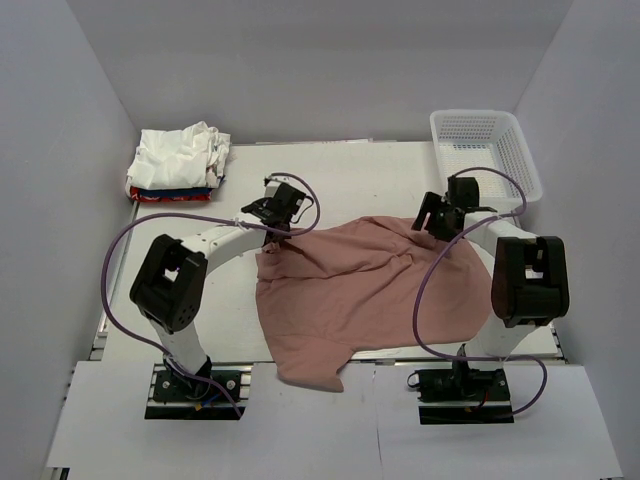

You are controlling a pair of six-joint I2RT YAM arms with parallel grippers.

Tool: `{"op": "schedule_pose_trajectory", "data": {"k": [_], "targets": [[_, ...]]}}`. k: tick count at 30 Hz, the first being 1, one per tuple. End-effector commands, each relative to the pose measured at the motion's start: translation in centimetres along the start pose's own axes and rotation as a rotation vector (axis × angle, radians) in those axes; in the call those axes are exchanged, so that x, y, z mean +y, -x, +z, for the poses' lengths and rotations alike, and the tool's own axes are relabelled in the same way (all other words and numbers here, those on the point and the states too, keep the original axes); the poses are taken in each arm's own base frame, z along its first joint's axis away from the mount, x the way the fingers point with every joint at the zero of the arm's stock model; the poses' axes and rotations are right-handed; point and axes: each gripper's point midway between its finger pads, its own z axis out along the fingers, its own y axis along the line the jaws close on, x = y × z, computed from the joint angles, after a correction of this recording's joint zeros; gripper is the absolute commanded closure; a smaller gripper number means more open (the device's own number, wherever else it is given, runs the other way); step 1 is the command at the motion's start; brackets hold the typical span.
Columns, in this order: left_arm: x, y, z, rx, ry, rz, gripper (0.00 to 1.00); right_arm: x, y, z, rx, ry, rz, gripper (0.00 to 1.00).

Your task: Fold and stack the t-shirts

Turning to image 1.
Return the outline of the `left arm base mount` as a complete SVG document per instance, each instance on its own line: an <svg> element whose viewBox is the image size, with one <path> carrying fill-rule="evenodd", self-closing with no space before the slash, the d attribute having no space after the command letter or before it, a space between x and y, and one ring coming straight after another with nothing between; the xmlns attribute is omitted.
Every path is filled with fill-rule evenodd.
<svg viewBox="0 0 640 480"><path fill-rule="evenodd" d="M166 366L156 364L151 376L144 418L146 420L238 421L246 408L250 365L214 365L211 378L227 394L210 384L189 393L187 385Z"/></svg>

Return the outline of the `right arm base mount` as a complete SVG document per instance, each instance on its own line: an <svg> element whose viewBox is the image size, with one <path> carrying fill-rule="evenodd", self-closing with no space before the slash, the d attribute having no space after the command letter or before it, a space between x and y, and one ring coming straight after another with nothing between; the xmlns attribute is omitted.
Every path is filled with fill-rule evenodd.
<svg viewBox="0 0 640 480"><path fill-rule="evenodd" d="M418 393L421 425L509 424L514 422L503 369L473 369L465 362L449 368L415 370L407 387Z"/></svg>

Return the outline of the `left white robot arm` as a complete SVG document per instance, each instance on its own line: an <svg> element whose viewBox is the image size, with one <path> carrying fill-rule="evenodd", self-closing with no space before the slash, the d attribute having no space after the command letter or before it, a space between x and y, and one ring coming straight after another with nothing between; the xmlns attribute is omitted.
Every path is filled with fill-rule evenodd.
<svg viewBox="0 0 640 480"><path fill-rule="evenodd" d="M194 324L206 279L214 270L264 245L287 239L303 203L313 198L282 179L268 179L264 195L235 218L189 237L154 239L130 290L130 300L155 329L167 368L188 398L211 387L211 360Z"/></svg>

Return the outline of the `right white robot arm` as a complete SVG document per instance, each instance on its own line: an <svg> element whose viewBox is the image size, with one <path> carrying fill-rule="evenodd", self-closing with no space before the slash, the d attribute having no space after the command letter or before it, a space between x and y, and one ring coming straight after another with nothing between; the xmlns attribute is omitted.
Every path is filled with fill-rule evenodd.
<svg viewBox="0 0 640 480"><path fill-rule="evenodd" d="M514 349L531 333L567 314L570 304L564 242L557 236L537 236L510 220L525 213L524 190L508 175L494 173L510 183L520 197L519 205L500 213L480 204L480 189L471 175L474 167L451 175L443 195L424 195L412 229L425 230L445 247L427 270L412 312L412 330L425 351L462 366L451 374L453 390L472 399L488 385L485 371L501 368L508 361L533 361L515 355ZM419 334L418 314L428 282L444 258L469 240L494 259L491 275L491 310L483 326L455 355L431 349Z"/></svg>

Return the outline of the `pink t-shirt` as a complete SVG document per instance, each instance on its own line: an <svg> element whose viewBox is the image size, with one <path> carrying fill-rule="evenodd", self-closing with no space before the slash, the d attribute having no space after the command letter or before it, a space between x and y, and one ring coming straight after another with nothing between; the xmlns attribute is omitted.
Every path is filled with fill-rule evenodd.
<svg viewBox="0 0 640 480"><path fill-rule="evenodd" d="M257 254L257 312L280 380L340 392L339 373L355 353L417 344L418 288L445 244L411 225L365 216ZM490 313L490 290L488 269L462 240L422 295L420 338L451 344L474 337Z"/></svg>

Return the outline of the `white t-shirt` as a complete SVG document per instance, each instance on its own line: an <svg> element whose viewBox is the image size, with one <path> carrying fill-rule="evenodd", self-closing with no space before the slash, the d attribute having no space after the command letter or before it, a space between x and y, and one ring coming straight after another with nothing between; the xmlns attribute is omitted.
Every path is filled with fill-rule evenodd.
<svg viewBox="0 0 640 480"><path fill-rule="evenodd" d="M220 186L231 135L200 121L182 130L143 129L126 187L176 190Z"/></svg>

